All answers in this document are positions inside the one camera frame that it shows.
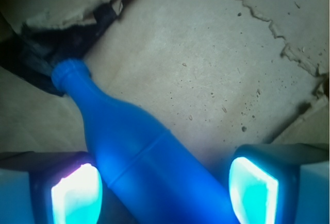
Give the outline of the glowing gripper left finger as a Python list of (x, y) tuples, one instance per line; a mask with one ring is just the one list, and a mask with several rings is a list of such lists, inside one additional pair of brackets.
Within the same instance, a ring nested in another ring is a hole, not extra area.
[(1, 153), (1, 223), (97, 223), (102, 196), (87, 152)]

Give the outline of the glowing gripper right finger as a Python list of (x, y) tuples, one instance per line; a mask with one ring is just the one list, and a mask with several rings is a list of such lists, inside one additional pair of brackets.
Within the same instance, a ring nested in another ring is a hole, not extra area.
[(242, 145), (229, 193), (240, 223), (329, 223), (329, 146)]

